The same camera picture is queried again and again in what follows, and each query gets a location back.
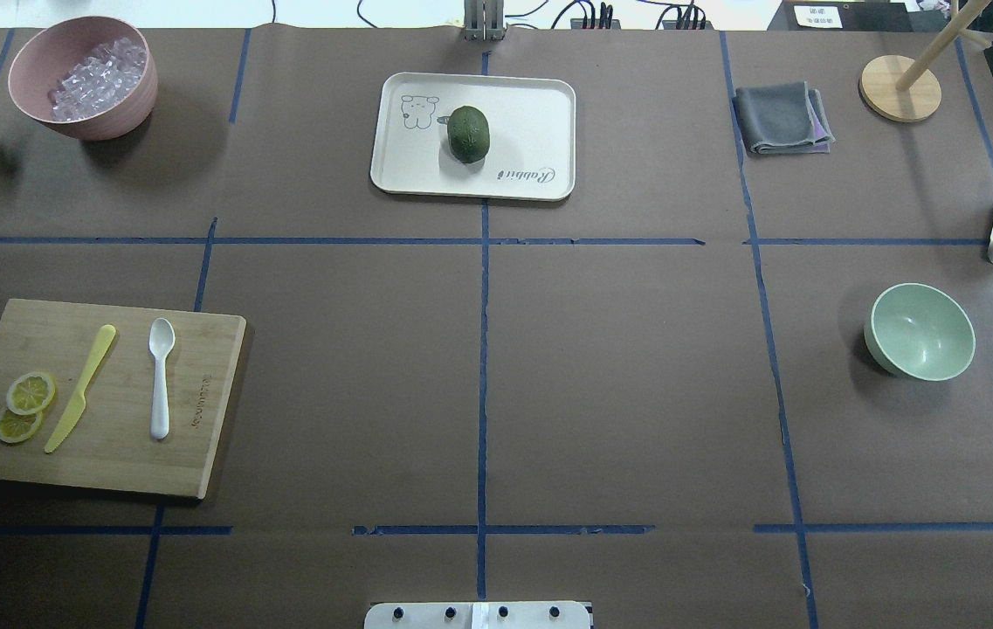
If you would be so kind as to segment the white plastic spoon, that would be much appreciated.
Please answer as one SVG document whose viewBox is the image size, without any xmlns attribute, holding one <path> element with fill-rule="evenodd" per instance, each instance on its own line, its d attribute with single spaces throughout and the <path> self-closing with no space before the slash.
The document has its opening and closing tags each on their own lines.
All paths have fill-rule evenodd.
<svg viewBox="0 0 993 629">
<path fill-rule="evenodd" d="M 161 441 L 169 436 L 169 384 L 166 359 L 176 346 L 176 331 L 166 318 L 156 318 L 150 326 L 148 349 L 154 361 L 150 437 Z"/>
</svg>

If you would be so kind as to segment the green bowl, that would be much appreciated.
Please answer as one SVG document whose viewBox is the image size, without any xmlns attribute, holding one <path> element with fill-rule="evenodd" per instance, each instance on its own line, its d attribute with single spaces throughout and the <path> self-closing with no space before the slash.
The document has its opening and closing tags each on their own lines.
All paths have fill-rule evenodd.
<svg viewBox="0 0 993 629">
<path fill-rule="evenodd" d="M 888 287 L 872 304 L 863 326 L 870 355 L 887 373 L 943 382 L 974 361 L 974 327 L 954 298 L 922 283 Z"/>
</svg>

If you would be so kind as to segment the pink bowl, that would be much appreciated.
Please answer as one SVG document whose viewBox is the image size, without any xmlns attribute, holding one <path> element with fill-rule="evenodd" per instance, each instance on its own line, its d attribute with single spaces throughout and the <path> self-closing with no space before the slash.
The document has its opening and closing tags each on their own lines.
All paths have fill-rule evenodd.
<svg viewBox="0 0 993 629">
<path fill-rule="evenodd" d="M 120 138 L 155 107 L 148 41 L 115 17 L 74 17 L 34 36 L 10 65 L 10 99 L 46 127 L 81 141 Z"/>
</svg>

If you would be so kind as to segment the white rabbit tray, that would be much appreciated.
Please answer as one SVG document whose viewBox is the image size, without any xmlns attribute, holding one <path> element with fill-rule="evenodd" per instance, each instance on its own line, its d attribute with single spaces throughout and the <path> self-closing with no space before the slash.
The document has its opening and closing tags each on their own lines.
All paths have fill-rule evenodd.
<svg viewBox="0 0 993 629">
<path fill-rule="evenodd" d="M 448 118 L 472 105 L 491 150 L 462 163 Z M 557 79 L 397 73 L 382 86 L 369 178 L 389 194 L 559 202 L 576 182 L 576 93 Z"/>
</svg>

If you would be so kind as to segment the green avocado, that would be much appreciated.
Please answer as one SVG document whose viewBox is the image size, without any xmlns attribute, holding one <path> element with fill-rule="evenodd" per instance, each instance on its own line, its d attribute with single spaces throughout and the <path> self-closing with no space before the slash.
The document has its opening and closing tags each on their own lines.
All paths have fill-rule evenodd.
<svg viewBox="0 0 993 629">
<path fill-rule="evenodd" d="M 458 161 L 472 164 L 486 158 L 491 150 L 491 127 L 484 112 L 463 105 L 448 116 L 446 124 L 449 149 Z"/>
</svg>

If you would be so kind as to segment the white pillar base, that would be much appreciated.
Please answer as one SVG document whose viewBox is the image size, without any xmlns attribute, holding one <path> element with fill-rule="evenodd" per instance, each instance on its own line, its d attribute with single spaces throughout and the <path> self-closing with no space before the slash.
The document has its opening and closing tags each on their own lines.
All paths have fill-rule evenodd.
<svg viewBox="0 0 993 629">
<path fill-rule="evenodd" d="M 384 602 L 364 628 L 593 628 L 591 605 L 573 600 Z"/>
</svg>

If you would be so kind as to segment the grey folded cloth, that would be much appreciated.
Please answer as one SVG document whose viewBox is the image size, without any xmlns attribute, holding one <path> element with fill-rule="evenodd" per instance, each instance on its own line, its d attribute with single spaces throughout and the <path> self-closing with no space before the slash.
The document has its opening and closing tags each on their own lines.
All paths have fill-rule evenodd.
<svg viewBox="0 0 993 629">
<path fill-rule="evenodd" d="M 828 154 L 836 141 L 819 89 L 806 82 L 737 87 L 733 104 L 751 154 Z"/>
</svg>

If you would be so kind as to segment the wooden cutting board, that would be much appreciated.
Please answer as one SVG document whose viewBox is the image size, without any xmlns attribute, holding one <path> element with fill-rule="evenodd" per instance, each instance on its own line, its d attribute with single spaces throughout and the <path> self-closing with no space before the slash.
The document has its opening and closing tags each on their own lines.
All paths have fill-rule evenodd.
<svg viewBox="0 0 993 629">
<path fill-rule="evenodd" d="M 148 333 L 157 318 L 176 331 L 166 361 L 165 439 L 149 433 L 155 363 Z M 105 325 L 117 334 L 90 379 L 86 409 L 68 438 L 46 453 Z M 10 383 L 29 371 L 52 374 L 58 389 L 29 441 L 0 439 L 0 480 L 204 498 L 245 331 L 247 321 L 237 315 L 10 299 L 0 318 L 0 410 Z"/>
</svg>

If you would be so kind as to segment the yellow plastic knife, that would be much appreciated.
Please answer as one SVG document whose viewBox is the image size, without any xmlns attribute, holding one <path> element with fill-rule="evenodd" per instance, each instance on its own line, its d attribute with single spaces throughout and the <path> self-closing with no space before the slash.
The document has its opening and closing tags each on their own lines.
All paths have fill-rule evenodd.
<svg viewBox="0 0 993 629">
<path fill-rule="evenodd" d="M 88 351 L 84 366 L 82 366 L 81 373 L 73 386 L 72 394 L 66 402 L 66 407 L 62 411 L 58 424 L 54 426 L 52 435 L 45 442 L 44 453 L 52 454 L 57 451 L 80 422 L 82 414 L 87 409 L 87 390 L 94 375 L 100 369 L 100 364 L 115 342 L 117 334 L 117 328 L 114 325 L 102 325 L 94 335 L 93 345 Z"/>
</svg>

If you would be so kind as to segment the clear ice cubes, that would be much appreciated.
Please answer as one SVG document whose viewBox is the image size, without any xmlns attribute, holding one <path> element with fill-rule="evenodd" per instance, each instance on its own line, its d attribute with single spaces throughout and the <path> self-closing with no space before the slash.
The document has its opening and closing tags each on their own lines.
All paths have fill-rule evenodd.
<svg viewBox="0 0 993 629">
<path fill-rule="evenodd" d="M 97 45 L 49 92 L 52 119 L 79 121 L 115 107 L 135 91 L 149 64 L 148 48 L 128 37 Z"/>
</svg>

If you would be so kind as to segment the wooden mug tree stand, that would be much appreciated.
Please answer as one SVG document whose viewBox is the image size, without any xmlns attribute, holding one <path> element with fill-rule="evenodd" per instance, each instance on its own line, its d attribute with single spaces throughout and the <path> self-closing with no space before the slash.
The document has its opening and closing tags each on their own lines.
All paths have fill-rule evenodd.
<svg viewBox="0 0 993 629">
<path fill-rule="evenodd" d="M 930 71 L 931 65 L 959 37 L 982 49 L 992 46 L 986 36 L 969 28 L 988 5 L 988 1 L 968 1 L 960 8 L 958 1 L 951 1 L 951 19 L 916 59 L 890 53 L 870 61 L 859 77 L 859 94 L 868 107 L 896 122 L 930 118 L 941 104 L 941 85 Z"/>
</svg>

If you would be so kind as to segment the upper lemon slice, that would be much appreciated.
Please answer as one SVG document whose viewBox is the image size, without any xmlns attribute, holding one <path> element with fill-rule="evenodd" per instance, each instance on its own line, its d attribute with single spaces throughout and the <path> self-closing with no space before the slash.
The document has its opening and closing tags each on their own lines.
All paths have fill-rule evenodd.
<svg viewBox="0 0 993 629">
<path fill-rule="evenodd" d="M 50 373 L 32 371 L 14 379 L 6 390 L 6 410 L 26 417 L 48 409 L 56 397 L 56 382 Z"/>
</svg>

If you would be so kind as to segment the lemon slice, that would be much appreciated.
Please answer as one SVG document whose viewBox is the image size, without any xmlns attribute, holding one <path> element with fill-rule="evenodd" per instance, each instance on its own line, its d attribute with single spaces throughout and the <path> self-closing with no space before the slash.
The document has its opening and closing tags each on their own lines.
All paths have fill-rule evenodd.
<svg viewBox="0 0 993 629">
<path fill-rule="evenodd" d="M 45 412 L 18 414 L 10 409 L 0 410 L 0 441 L 5 445 L 16 445 L 31 439 L 40 430 Z"/>
<path fill-rule="evenodd" d="M 32 371 L 14 379 L 6 390 L 6 410 L 26 417 L 48 409 L 56 397 L 56 382 L 50 373 Z"/>
</svg>

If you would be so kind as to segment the lower lemon slice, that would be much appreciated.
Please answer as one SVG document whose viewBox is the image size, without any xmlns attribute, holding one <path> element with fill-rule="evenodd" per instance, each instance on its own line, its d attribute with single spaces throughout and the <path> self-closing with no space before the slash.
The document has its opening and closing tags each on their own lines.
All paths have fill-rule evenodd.
<svg viewBox="0 0 993 629">
<path fill-rule="evenodd" d="M 0 410 L 0 441 L 5 445 L 16 445 L 31 439 L 40 430 L 45 412 L 18 414 L 10 409 Z"/>
</svg>

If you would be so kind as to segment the aluminium frame post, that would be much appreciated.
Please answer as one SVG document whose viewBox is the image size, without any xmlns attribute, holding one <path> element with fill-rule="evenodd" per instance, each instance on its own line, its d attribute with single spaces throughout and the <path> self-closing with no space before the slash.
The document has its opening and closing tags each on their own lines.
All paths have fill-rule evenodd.
<svg viewBox="0 0 993 629">
<path fill-rule="evenodd" d="M 465 0 L 463 39 L 500 41 L 507 35 L 507 14 L 503 0 Z"/>
</svg>

